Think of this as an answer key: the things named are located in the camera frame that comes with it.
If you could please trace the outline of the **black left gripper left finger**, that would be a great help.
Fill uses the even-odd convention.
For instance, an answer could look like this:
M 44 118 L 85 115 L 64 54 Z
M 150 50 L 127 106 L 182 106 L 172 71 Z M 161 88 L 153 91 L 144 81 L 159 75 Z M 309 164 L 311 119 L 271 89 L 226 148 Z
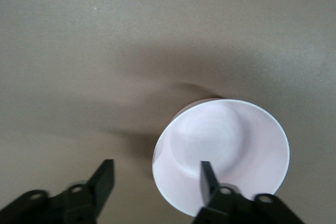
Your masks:
M 97 223 L 114 187 L 114 160 L 106 159 L 84 183 L 51 197 L 31 190 L 5 207 L 5 223 Z

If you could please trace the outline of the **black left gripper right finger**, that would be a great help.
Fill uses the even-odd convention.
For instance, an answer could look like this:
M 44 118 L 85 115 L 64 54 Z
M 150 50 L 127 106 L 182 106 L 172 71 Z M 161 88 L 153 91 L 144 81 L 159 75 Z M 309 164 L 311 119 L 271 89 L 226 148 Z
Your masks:
M 257 194 L 249 200 L 236 186 L 219 183 L 209 161 L 201 162 L 200 187 L 204 206 L 193 223 L 303 223 L 275 195 Z

